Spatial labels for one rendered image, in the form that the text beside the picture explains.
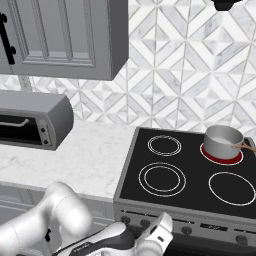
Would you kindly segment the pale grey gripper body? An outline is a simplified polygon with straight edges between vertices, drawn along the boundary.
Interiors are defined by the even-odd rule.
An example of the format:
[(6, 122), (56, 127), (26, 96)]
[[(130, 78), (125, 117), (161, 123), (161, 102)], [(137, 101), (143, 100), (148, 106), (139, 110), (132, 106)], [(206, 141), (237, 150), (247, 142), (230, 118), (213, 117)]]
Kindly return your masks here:
[(165, 247), (154, 241), (142, 241), (136, 246), (136, 256), (163, 256)]

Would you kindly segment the black glass-top stove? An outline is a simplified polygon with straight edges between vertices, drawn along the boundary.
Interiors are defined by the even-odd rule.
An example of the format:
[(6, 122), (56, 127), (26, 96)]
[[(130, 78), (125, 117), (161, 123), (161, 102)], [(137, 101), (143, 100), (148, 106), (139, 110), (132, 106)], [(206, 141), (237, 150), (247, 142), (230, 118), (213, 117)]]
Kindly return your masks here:
[[(222, 165), (202, 152), (202, 133), (138, 127), (114, 196), (114, 218), (140, 231), (163, 212), (173, 243), (230, 256), (256, 256), (256, 153)], [(181, 228), (192, 228), (184, 235)], [(237, 235), (248, 244), (236, 242)]]

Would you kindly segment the grey base cabinet run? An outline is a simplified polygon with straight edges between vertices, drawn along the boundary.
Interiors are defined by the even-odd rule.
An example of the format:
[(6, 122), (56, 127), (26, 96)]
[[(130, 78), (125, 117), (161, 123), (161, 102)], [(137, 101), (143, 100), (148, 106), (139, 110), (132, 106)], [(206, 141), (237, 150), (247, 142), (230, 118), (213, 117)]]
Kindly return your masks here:
[[(19, 187), (0, 185), (0, 225), (23, 214), (38, 203), (44, 195), (43, 191), (34, 191)], [(113, 203), (88, 199), (81, 195), (82, 200), (93, 215), (90, 234), (101, 230), (114, 220)], [(22, 256), (51, 256), (61, 245), (58, 222), (50, 225), (50, 241), (45, 239), (21, 252)]]

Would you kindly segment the grey toaster oven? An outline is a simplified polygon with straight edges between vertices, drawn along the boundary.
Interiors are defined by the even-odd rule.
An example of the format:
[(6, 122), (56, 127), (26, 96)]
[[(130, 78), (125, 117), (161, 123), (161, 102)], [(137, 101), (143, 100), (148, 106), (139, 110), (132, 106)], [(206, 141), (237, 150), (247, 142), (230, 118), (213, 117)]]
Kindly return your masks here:
[[(55, 151), (73, 128), (74, 113), (64, 94), (0, 91), (0, 115), (35, 118), (41, 145), (0, 140), (0, 144)], [(49, 146), (43, 144), (48, 140)]]

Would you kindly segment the toaster oven glass door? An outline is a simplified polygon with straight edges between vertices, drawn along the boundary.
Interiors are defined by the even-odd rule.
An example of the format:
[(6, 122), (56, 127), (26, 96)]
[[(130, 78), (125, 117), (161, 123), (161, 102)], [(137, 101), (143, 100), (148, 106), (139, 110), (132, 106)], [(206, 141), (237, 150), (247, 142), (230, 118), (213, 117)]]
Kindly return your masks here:
[(20, 123), (25, 119), (29, 119), (29, 123), (21, 128), (0, 125), (0, 140), (6, 142), (41, 145), (41, 138), (35, 118), (0, 115), (0, 122)]

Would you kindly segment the grey panelled cupboard door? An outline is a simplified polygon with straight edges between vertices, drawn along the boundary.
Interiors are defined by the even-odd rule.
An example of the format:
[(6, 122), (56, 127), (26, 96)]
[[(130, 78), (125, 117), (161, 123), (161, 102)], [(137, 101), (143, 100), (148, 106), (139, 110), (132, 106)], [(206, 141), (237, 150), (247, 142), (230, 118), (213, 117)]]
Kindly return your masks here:
[(17, 75), (111, 78), (106, 4), (93, 0), (6, 0)]

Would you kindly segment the black range hood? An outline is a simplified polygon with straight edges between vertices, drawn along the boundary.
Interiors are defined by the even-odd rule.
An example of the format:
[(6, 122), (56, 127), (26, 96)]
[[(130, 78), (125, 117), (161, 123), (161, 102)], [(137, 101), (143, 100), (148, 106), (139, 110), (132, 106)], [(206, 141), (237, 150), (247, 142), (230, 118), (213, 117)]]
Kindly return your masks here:
[(235, 3), (241, 0), (211, 0), (214, 3), (214, 7), (217, 11), (229, 11)]

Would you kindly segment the grey wall cupboard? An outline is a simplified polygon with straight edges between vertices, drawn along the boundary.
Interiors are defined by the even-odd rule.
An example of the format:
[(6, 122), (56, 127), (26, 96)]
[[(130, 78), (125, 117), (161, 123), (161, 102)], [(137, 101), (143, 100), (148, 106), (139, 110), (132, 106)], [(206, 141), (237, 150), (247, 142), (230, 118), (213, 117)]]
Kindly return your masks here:
[[(110, 51), (111, 81), (122, 69), (129, 58), (129, 29), (128, 29), (128, 0), (93, 0), (94, 2), (104, 2), (106, 4), (106, 28), (107, 43)], [(9, 12), (6, 7), (6, 0), (0, 0), (0, 12), (7, 16)], [(17, 75), (13, 72), (12, 66), (8, 63), (2, 40), (0, 38), (0, 74)]]

